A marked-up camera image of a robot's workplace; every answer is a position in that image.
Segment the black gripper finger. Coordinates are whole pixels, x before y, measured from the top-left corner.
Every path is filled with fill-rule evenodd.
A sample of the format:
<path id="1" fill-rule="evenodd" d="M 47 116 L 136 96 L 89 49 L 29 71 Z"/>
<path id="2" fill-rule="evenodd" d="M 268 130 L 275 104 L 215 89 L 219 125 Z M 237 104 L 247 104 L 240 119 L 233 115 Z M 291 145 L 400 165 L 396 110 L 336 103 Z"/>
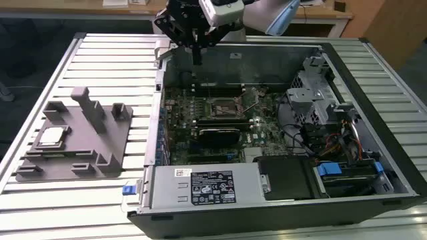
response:
<path id="1" fill-rule="evenodd" d="M 201 50 L 209 47 L 213 47 L 223 37 L 231 31 L 231 24 L 221 25 L 213 30 L 208 31 L 207 28 L 197 29 L 197 38 L 196 38 L 196 64 L 201 65 L 203 57 Z"/>
<path id="2" fill-rule="evenodd" d="M 195 31 L 184 31 L 179 27 L 167 9 L 163 9 L 157 13 L 153 23 L 175 44 L 187 49 L 192 56 L 192 64 L 197 65 L 197 42 L 193 35 Z"/>

